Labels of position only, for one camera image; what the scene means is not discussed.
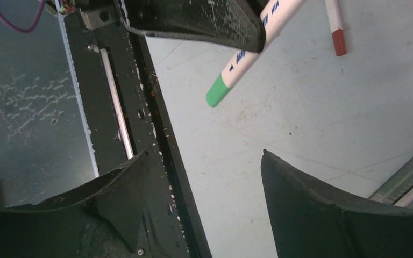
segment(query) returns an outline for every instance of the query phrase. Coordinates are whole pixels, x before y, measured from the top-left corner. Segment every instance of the green marker cap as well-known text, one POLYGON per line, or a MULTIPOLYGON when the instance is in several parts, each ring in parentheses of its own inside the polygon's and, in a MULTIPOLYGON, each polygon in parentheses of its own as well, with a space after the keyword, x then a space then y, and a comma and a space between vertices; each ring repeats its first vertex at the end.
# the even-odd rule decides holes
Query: green marker cap
POLYGON ((232 88, 228 88, 224 84, 224 81, 222 80, 222 76, 220 74, 214 82, 213 86, 211 86, 210 90, 206 94, 206 102, 208 102, 208 105, 210 105, 210 107, 215 108, 231 89, 232 88))

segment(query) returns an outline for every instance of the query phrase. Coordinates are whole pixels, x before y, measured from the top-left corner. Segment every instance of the concrete floor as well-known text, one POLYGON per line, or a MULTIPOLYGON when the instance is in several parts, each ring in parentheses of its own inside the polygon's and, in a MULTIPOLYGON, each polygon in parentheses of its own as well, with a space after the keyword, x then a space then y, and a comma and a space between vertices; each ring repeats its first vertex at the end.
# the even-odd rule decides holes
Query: concrete floor
POLYGON ((363 197, 413 156, 413 2, 340 5, 347 55, 307 1, 215 109, 205 94, 235 50, 148 38, 214 257, 276 257, 264 148, 363 197))

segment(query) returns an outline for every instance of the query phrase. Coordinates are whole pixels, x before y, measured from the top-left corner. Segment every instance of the black plastic guard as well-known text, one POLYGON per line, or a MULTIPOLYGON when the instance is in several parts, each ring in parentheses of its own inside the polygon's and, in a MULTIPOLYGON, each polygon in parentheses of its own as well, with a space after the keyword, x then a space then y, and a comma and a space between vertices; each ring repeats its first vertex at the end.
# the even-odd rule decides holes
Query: black plastic guard
POLYGON ((150 37, 207 41, 261 52, 259 18, 267 0, 114 0, 128 31, 150 37))
POLYGON ((344 192, 267 151, 261 172, 279 257, 413 257, 413 209, 344 192))
POLYGON ((129 257, 137 249, 148 153, 38 205, 0 209, 0 257, 129 257))

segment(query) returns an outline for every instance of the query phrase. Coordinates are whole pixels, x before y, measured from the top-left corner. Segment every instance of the white marker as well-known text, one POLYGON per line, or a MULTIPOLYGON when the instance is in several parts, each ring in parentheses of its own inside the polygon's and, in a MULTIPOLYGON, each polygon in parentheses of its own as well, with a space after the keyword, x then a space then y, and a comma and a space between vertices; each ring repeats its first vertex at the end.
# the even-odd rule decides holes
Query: white marker
MULTIPOLYGON (((281 2, 280 0, 270 0, 268 2, 260 14, 266 32, 264 50, 279 35, 282 28, 297 12, 303 2, 304 0, 285 0, 281 2)), ((206 101, 212 108, 221 102, 259 56, 258 53, 240 50, 232 57, 232 60, 229 61, 206 94, 206 101)))
POLYGON ((339 15, 338 0, 325 0, 325 5, 327 6, 335 53, 337 56, 345 55, 347 53, 346 41, 344 40, 343 25, 339 15))

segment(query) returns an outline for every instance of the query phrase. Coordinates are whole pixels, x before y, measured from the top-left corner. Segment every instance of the screw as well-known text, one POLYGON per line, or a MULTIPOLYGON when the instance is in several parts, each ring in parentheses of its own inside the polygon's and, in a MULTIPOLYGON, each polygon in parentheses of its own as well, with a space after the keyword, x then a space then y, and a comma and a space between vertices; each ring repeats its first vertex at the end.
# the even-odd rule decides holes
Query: screw
POLYGON ((110 15, 106 11, 102 11, 101 13, 99 13, 99 18, 101 19, 101 21, 106 23, 110 19, 110 15))

